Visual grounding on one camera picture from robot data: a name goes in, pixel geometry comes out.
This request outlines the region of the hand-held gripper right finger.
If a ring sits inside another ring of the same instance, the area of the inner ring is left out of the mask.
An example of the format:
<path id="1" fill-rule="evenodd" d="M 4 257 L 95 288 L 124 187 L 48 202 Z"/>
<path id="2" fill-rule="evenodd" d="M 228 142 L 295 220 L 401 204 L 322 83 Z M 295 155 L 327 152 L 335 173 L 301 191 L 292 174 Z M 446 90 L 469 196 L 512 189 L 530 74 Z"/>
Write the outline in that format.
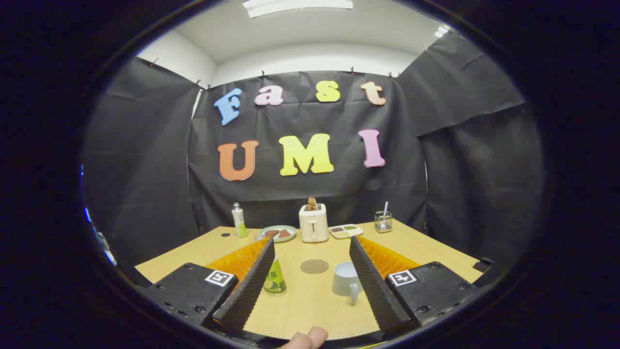
<path id="1" fill-rule="evenodd" d="M 479 293 L 438 261 L 419 265 L 360 236 L 352 237 L 349 255 L 385 338 L 441 319 Z"/>

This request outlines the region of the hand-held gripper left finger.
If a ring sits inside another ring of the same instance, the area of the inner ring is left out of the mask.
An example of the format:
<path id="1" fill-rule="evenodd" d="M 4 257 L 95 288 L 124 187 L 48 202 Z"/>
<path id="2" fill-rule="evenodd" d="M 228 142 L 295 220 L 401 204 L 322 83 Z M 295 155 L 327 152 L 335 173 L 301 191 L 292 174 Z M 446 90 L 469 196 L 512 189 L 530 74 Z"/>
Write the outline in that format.
<path id="1" fill-rule="evenodd" d="M 207 267 L 184 263 L 138 292 L 182 322 L 241 332 L 275 260 L 273 238 L 263 238 Z"/>

